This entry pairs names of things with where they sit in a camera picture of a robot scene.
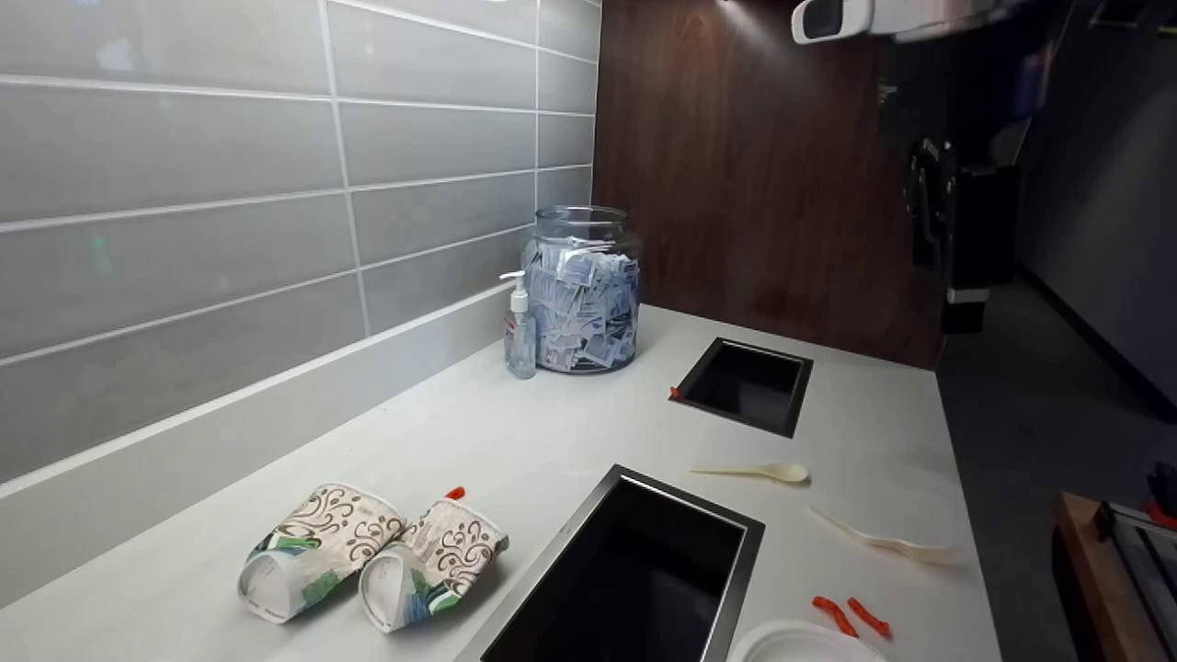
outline kitchen counter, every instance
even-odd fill
[[[722,335],[811,359],[794,443],[668,405],[668,385]],[[821,621],[810,599],[824,592],[862,596],[893,624],[893,644],[864,635],[887,660],[1001,660],[930,371],[665,308],[645,308],[638,342],[645,355],[618,377],[527,384],[489,346],[3,606],[3,660],[447,662],[610,462],[766,523],[734,641],[776,617]],[[811,487],[692,473],[782,460],[805,462]],[[298,624],[257,621],[236,599],[242,556],[321,483],[380,493],[410,520],[447,487],[467,487],[467,505],[499,523],[511,547],[463,614],[402,635],[380,635],[353,599]],[[930,572],[862,547],[805,505],[855,529],[953,546],[965,562]]]

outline sink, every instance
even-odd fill
[[[673,401],[792,439],[811,359],[717,339]]]
[[[761,529],[614,469],[474,651],[489,662],[722,662]]]

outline glass jar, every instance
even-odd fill
[[[636,358],[638,243],[620,209],[538,209],[523,286],[545,371],[614,371]]]

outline red chopstick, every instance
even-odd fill
[[[811,611],[827,614],[838,624],[842,635],[855,641],[854,621],[844,617],[844,611],[836,599],[811,596]]]
[[[850,599],[850,611],[854,611],[868,629],[875,629],[881,641],[893,641],[893,635],[891,635],[891,621],[875,617],[862,599]]]

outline backsplash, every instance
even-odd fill
[[[458,303],[583,204],[593,0],[0,8],[0,483]]]

